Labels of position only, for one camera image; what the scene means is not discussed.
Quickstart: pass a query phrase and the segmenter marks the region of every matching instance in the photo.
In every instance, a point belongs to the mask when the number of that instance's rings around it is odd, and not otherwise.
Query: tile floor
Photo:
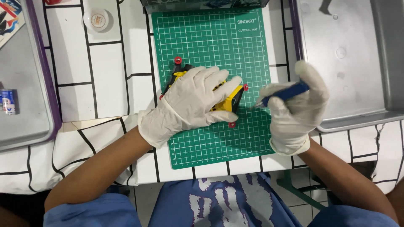
[[[282,198],[284,203],[289,207],[292,213],[297,217],[300,223],[306,227],[318,214],[318,210],[308,205],[297,196],[293,195],[289,191],[276,184],[276,179],[283,177],[283,171],[270,172],[271,186]],[[292,183],[295,187],[305,187],[309,185],[316,185],[315,181],[310,179],[311,173],[308,168],[293,169],[291,170]],[[164,183],[153,183],[146,185],[139,185],[137,187],[127,186],[121,190],[130,190],[129,199],[132,204],[137,208],[140,222],[142,226],[146,227],[149,223],[150,216],[153,211],[154,204],[156,203],[160,188]],[[322,205],[328,206],[327,194],[323,190],[315,190],[307,192],[307,195],[311,196]]]

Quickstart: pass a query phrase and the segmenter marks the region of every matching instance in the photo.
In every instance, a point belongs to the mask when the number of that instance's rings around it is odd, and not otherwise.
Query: cutting mat grid
[[[256,18],[255,32],[240,33],[237,19]],[[241,76],[243,93],[235,128],[226,122],[181,132],[168,142],[174,169],[273,153],[269,111],[253,110],[259,89],[270,83],[261,9],[212,10],[152,15],[160,85],[165,88],[180,56],[184,64],[219,66]]]

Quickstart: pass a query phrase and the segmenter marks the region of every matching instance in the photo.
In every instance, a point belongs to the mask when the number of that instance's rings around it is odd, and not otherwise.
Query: white tablecloth
[[[289,6],[287,0],[280,1],[270,0],[262,9],[271,81],[286,82],[288,74],[297,81]],[[135,127],[135,113],[154,108],[161,94],[151,17],[143,13],[140,1],[64,0],[45,8],[42,0],[34,3],[63,122],[117,118],[60,132],[47,143],[1,152],[0,192],[6,193],[32,194],[52,188]],[[104,32],[86,32],[82,13],[89,5],[108,11],[110,25]],[[401,121],[329,134],[313,132],[312,136],[346,162],[377,160],[373,181],[384,193],[404,175]],[[271,154],[173,170],[164,146],[145,154],[115,183],[139,185],[302,167],[306,165],[297,156]]]

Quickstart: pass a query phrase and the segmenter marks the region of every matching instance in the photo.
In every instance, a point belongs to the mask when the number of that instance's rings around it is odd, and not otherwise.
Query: latex glove
[[[321,123],[330,96],[323,79],[311,65],[298,61],[295,71],[310,89],[286,102],[278,97],[268,101],[271,110],[269,143],[276,153],[285,156],[297,155],[310,148],[309,132]],[[257,102],[293,83],[267,85],[260,90]]]
[[[238,116],[232,112],[210,111],[241,83],[241,77],[235,76],[213,91],[228,75],[227,70],[219,71],[217,66],[189,70],[174,82],[156,109],[139,112],[140,134],[150,145],[160,148],[177,132],[220,121],[236,121]]]

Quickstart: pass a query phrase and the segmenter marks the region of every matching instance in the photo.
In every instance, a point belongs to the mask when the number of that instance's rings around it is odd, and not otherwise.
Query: gray tray
[[[330,89],[317,129],[334,132],[404,119],[404,2],[289,0],[297,59]]]
[[[19,114],[0,112],[0,151],[53,139],[59,108],[32,0],[19,0],[25,25],[0,48],[0,81],[16,89]]]

